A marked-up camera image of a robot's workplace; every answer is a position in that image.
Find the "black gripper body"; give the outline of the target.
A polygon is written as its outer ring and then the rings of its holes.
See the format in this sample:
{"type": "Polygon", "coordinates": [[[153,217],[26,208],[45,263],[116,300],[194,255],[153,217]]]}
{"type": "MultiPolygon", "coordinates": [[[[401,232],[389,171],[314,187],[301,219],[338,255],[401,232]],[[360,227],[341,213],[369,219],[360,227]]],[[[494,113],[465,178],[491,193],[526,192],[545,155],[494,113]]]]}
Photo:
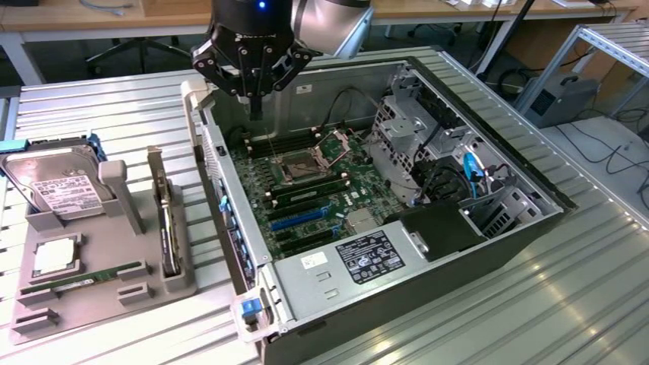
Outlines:
{"type": "Polygon", "coordinates": [[[285,52],[294,42],[290,29],[292,1],[212,1],[210,41],[216,49],[234,52],[269,47],[285,52]]]}

